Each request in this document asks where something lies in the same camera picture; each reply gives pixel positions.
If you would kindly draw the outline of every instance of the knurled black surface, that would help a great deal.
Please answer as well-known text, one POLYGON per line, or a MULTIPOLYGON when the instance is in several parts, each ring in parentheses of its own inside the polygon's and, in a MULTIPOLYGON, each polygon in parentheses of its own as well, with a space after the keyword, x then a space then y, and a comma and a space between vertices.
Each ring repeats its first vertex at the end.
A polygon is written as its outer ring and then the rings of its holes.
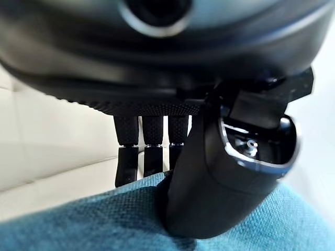
POLYGON ((169 116, 169 140, 184 143, 187 138, 188 116, 169 116))
POLYGON ((138 117, 116 117, 114 124, 117 140, 120 145, 138 144, 138 117))
POLYGON ((150 102, 97 102, 83 100, 69 100, 90 106, 107 115, 113 116, 188 116, 196 115, 200 105, 186 103, 150 103, 150 102))
POLYGON ((144 177, 163 172, 163 148, 144 149, 144 177))
POLYGON ((147 145, 163 142, 163 117, 142 117, 143 138, 147 145))
POLYGON ((136 181, 138 169, 138 147, 119 148, 119 159, 115 187, 136 181))

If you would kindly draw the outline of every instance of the white wall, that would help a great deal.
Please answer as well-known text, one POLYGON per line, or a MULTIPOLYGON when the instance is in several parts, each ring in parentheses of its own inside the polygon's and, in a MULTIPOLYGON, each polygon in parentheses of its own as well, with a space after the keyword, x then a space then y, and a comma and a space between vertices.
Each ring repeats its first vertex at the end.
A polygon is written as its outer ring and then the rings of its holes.
POLYGON ((111 116, 42 94, 3 69, 0 83, 0 191, 117 156, 111 116))
POLYGON ((284 182, 335 227, 335 23, 313 64, 313 94, 290 104, 300 123, 301 154, 284 182))

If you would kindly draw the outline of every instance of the white tile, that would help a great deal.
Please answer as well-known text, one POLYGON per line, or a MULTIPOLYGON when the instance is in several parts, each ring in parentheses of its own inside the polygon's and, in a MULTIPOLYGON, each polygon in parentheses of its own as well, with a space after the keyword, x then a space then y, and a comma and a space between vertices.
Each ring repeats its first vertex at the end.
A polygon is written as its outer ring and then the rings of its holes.
POLYGON ((92 108, 57 100, 15 81, 14 97, 31 179, 117 156, 114 122, 92 108))
POLYGON ((11 91, 0 89, 0 191, 25 183, 30 166, 25 159, 11 91))
POLYGON ((0 221, 115 188, 117 159, 77 168, 0 193, 0 221))

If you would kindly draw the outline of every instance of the teal fabric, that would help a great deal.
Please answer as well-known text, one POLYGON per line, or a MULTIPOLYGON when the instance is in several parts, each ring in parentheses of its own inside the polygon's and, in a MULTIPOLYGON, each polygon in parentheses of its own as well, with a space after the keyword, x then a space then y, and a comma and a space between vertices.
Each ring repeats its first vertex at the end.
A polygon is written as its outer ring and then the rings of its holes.
POLYGON ((163 178, 154 175, 0 224, 0 250, 335 250, 334 234, 323 220, 283 185, 221 236, 173 237, 164 229, 156 207, 157 184, 163 178))

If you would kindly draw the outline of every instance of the black device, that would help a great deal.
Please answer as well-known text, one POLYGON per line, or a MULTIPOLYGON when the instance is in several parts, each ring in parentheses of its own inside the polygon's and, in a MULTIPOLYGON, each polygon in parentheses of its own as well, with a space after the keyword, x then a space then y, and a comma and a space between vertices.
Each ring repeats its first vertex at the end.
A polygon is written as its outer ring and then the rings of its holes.
POLYGON ((59 99, 114 116, 116 186, 162 171, 171 234, 219 235, 292 167, 300 134, 287 104, 312 90, 332 0, 2 0, 0 62, 59 99), (193 116, 187 137, 188 116, 193 116))

